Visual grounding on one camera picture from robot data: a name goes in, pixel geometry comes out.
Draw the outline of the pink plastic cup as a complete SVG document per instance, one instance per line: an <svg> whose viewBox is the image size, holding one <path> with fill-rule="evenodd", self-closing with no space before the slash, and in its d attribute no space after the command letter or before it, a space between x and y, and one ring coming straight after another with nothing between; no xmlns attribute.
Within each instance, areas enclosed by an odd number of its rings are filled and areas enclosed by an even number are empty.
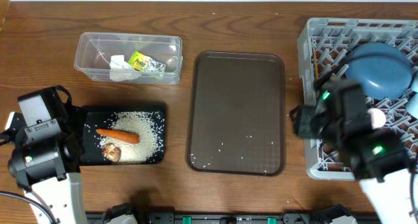
<svg viewBox="0 0 418 224"><path fill-rule="evenodd" d="M387 119L385 113L382 110L378 108L369 108L367 113L371 117L373 129L382 128L385 125Z"/></svg>

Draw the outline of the wooden chopstick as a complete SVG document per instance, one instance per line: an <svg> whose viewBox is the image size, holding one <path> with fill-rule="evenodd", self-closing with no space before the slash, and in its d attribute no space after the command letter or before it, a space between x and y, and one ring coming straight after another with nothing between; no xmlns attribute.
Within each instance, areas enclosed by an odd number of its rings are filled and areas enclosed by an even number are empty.
<svg viewBox="0 0 418 224"><path fill-rule="evenodd" d="M320 77L320 75L319 75L319 68L318 68L318 62L317 62L317 56L316 56L316 49L315 49L315 47L312 48L312 52L313 52L315 79L318 80L319 77Z"/></svg>

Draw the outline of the dark blue large bowl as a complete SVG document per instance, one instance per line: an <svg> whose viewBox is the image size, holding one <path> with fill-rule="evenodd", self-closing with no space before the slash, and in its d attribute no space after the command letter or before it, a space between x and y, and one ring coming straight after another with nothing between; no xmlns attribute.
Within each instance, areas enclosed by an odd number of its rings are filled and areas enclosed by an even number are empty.
<svg viewBox="0 0 418 224"><path fill-rule="evenodd" d="M397 48L369 42L352 50L345 58L346 78L354 79L366 96L396 99L408 90L413 70L406 55Z"/></svg>

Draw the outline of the brown food scrap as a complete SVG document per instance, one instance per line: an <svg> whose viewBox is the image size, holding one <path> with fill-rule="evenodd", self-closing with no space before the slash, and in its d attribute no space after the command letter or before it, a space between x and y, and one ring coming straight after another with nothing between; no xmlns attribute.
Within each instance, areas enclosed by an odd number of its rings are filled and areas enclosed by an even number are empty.
<svg viewBox="0 0 418 224"><path fill-rule="evenodd" d="M111 162L118 162L121 157L121 150L113 143L109 143L102 147L102 155Z"/></svg>

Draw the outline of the light blue small bowl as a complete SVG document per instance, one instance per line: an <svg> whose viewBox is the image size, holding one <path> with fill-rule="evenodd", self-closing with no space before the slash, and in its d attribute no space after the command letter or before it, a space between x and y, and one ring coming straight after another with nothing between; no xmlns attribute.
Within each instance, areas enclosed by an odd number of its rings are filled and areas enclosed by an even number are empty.
<svg viewBox="0 0 418 224"><path fill-rule="evenodd" d="M409 115L418 118L418 93L407 102L405 108Z"/></svg>

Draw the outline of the orange carrot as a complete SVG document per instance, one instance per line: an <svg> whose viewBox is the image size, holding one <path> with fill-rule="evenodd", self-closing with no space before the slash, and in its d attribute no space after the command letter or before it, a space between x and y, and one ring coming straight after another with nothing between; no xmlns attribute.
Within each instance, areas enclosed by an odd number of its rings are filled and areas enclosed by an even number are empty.
<svg viewBox="0 0 418 224"><path fill-rule="evenodd" d="M122 142L129 144L137 144L140 142L140 137L134 133L125 131L113 130L113 129L97 129L96 133L101 136L107 136Z"/></svg>

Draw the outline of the white tissue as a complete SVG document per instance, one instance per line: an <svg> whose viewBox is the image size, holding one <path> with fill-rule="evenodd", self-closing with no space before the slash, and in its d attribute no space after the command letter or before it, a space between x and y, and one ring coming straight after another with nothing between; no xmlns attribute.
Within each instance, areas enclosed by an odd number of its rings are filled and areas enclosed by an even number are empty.
<svg viewBox="0 0 418 224"><path fill-rule="evenodd" d="M122 82L125 80L134 80L140 76L128 62L125 61L124 55L114 55L110 58L110 74L109 78L114 82Z"/></svg>

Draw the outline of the pile of white rice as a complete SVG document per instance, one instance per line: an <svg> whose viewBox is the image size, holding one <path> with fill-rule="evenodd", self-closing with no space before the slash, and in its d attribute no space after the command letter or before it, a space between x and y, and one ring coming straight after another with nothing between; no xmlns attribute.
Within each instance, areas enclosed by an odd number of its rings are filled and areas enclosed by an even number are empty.
<svg viewBox="0 0 418 224"><path fill-rule="evenodd" d="M129 144L96 133L97 129L113 129L134 133L137 144ZM113 143L121 150L118 162L102 155L102 147ZM83 165L151 165L162 161L165 150L165 113L163 111L92 112L84 124Z"/></svg>

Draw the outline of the green foil snack wrapper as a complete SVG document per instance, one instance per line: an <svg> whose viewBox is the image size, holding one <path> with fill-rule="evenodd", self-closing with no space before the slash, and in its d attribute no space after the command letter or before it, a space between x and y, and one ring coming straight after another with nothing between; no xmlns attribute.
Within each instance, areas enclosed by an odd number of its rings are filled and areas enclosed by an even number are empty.
<svg viewBox="0 0 418 224"><path fill-rule="evenodd" d="M135 51L128 60L128 64L136 71L142 72L165 72L166 65L160 63L150 56Z"/></svg>

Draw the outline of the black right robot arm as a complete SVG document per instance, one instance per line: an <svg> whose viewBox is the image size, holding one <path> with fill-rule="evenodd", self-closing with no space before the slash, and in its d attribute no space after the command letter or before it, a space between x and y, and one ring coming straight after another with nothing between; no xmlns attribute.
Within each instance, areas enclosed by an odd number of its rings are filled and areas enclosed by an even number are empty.
<svg viewBox="0 0 418 224"><path fill-rule="evenodd" d="M382 223L416 223L417 165L400 137L375 128L361 85L346 78L321 78L314 106L290 111L294 134L322 140L350 168Z"/></svg>

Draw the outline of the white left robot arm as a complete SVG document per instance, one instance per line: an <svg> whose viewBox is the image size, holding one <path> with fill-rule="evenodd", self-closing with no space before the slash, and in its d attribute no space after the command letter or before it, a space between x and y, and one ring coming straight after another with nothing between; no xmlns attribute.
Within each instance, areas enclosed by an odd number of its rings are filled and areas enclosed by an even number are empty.
<svg viewBox="0 0 418 224"><path fill-rule="evenodd" d="M69 94L53 86L18 97L21 110L10 114L1 144L14 145L8 171L24 194L1 195L28 202L38 223L87 223L80 175L87 112L60 92Z"/></svg>

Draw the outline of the grey dishwasher rack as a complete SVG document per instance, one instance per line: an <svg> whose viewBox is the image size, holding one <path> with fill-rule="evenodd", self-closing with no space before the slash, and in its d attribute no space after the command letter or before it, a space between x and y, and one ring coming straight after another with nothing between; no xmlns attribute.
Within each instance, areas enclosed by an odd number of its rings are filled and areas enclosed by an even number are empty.
<svg viewBox="0 0 418 224"><path fill-rule="evenodd" d="M381 42L389 44L410 61L413 73L417 72L417 21L368 20L344 18L311 18L298 40L298 71L302 78L304 102L314 105L315 71L312 48L316 56L320 78L331 72L342 77L348 68L344 59L362 44ZM366 98L369 107L378 108L386 115L386 129L393 130L404 143L408 155L417 155L417 118L406 111L407 102L416 94L408 89L402 96L390 100ZM336 151L321 140L305 140L306 172L316 180L353 180L350 169L339 161Z"/></svg>

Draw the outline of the black plastic tray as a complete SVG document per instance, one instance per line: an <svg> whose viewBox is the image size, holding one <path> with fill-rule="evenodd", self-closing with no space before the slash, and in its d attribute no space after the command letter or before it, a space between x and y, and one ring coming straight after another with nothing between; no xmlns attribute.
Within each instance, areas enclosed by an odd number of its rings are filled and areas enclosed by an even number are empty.
<svg viewBox="0 0 418 224"><path fill-rule="evenodd" d="M127 131L137 134L140 142L129 144L97 133L98 129ZM164 158L166 108L163 104L131 106L89 106L84 124L82 166L152 165ZM109 160L103 149L113 144L120 149L118 160Z"/></svg>

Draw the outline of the brown serving tray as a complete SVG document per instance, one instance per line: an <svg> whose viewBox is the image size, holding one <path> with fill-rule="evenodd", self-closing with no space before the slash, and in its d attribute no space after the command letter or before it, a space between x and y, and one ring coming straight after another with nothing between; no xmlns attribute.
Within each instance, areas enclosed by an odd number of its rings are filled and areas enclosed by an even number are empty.
<svg viewBox="0 0 418 224"><path fill-rule="evenodd" d="M195 60L185 161L196 172L277 176L285 168L285 67L274 54Z"/></svg>

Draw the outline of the clear plastic container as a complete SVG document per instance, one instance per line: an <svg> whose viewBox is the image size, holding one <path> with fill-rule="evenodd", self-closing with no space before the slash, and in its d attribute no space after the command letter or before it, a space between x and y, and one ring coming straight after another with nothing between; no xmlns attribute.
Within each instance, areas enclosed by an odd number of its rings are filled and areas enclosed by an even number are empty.
<svg viewBox="0 0 418 224"><path fill-rule="evenodd" d="M178 84L182 68L182 40L180 37L127 33L83 33L80 37L74 67L97 82L114 82L109 78L110 58L124 55L128 62L138 51L166 65L165 72L142 72L130 84Z"/></svg>

